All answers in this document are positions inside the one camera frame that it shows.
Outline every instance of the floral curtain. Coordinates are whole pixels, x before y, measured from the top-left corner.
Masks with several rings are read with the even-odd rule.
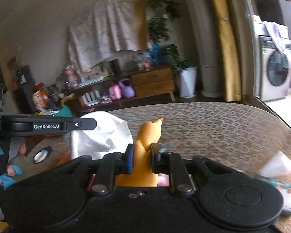
[[[68,52],[78,73],[86,72],[119,50],[142,50],[135,4],[100,0],[69,26]]]

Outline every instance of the washing machine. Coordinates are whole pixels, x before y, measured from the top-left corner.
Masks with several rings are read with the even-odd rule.
[[[265,27],[264,22],[255,21],[255,33],[259,38],[260,50],[260,99],[271,101],[288,95],[291,80],[291,40],[288,27],[278,25],[285,49],[281,54]]]

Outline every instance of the wooden drawer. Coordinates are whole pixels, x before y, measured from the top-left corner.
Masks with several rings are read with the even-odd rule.
[[[165,68],[147,73],[136,74],[131,77],[134,86],[172,79],[171,68]]]
[[[142,97],[173,92],[175,90],[175,86],[173,83],[173,79],[171,79],[137,86],[134,87],[134,89],[136,92],[136,96]]]

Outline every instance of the toy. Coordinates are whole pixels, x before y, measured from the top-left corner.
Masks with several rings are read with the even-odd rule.
[[[151,151],[152,143],[158,142],[161,137],[163,118],[154,123],[147,122],[142,125],[137,134],[134,148],[134,168],[130,175],[122,174],[117,179],[117,186],[125,187],[156,187],[158,175],[152,172]]]
[[[71,87],[71,88],[77,87],[79,84],[78,77],[75,74],[75,70],[72,68],[72,66],[68,65],[65,69],[65,73],[68,76],[69,87]]]
[[[121,88],[119,85],[112,84],[111,88],[109,88],[109,94],[112,100],[121,99]]]
[[[146,52],[145,60],[143,62],[143,66],[145,70],[149,70],[151,68],[151,55]]]
[[[135,91],[129,78],[124,78],[119,81],[119,85],[122,89],[122,94],[125,98],[131,98],[135,96]]]

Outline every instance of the white column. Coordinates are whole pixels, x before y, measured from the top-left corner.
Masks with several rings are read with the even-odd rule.
[[[223,62],[212,0],[186,0],[193,23],[199,53],[202,95],[220,97],[223,84]]]

